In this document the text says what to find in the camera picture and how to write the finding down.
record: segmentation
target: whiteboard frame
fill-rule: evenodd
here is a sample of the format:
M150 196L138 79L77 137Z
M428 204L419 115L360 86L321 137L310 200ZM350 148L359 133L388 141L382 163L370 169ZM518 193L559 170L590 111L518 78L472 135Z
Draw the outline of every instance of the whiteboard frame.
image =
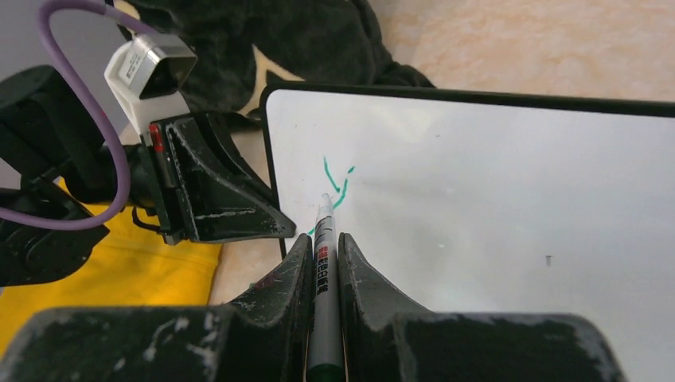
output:
M270 175L270 186L274 207L280 209L279 190L274 166L274 153L271 149L269 124L267 121L267 100L278 90L294 90L305 92L328 92L359 96L378 96L405 99L426 99L454 103L480 103L485 105L529 107L536 109L553 109L565 111L582 111L616 115L645 115L675 119L675 103L627 100L627 99L594 99L579 97L561 97L551 95L526 95L513 93L469 92L459 90L442 90L437 88L403 88L384 86L352 86L332 84L308 84L305 82L287 82L274 84L265 88L260 98L260 116L265 142L265 155ZM282 259L287 248L284 239L279 239Z

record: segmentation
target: beige floor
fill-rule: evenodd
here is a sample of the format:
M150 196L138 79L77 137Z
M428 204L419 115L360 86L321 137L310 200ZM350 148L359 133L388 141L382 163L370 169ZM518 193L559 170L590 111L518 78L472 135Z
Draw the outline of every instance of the beige floor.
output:
M439 88L675 101L675 0L371 0L394 57ZM262 176L258 134L237 137ZM228 244L211 303L279 261L275 240Z

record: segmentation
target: green ink line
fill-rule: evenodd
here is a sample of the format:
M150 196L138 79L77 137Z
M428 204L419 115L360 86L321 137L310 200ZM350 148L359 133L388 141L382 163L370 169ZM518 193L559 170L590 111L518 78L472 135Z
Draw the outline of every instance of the green ink line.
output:
M338 185L335 183L335 180L333 180L333 176L330 175L330 170L328 170L328 161L326 160L326 157L323 157L323 170L326 171L326 176L328 176L328 180L330 180L330 184L333 185L335 192L339 193L340 187L338 187Z
M349 181L345 179L345 184L342 186L342 195L340 195L340 198L333 204L333 209L340 207L342 201L345 200L345 197L347 196L347 183L349 183Z

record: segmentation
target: green marker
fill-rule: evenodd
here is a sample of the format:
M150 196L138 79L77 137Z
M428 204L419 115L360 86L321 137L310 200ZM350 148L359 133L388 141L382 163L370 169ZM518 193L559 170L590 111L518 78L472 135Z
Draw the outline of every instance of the green marker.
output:
M338 293L338 241L333 222L333 202L327 193L319 205L314 234L316 294L310 326L307 382L344 382Z

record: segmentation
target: purple cable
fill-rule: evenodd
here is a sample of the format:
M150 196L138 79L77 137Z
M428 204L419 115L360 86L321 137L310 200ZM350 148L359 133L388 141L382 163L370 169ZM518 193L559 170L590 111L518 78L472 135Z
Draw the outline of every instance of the purple cable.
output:
M103 139L110 149L112 161L115 164L115 173L117 176L117 193L115 198L110 203L108 208L97 216L88 217L80 220L54 220L45 219L37 216L30 216L24 213L12 211L10 209L0 208L0 219L13 221L15 223L30 225L33 227L51 229L57 231L79 231L87 228L99 226L106 221L112 219L119 211L124 208L129 198L129 190L131 187L131 175L129 173L129 164L127 163L127 156L124 154L124 148L119 141L115 128L110 123L110 120L103 113L103 109L96 102L94 96L84 84L82 79L77 75L75 69L70 65L68 59L65 57L57 41L54 39L52 30L49 27L49 19L52 14L59 10L84 10L94 14L100 14L107 18L114 19L118 24L134 30L136 33L153 34L157 33L148 25L142 23L140 20L125 14L111 6L103 3L92 2L88 0L47 0L37 11L37 28L40 33L42 44L49 52L49 55L54 61L54 67L63 76L66 82L70 85L72 90L84 105L84 108L89 111L96 125L98 126Z

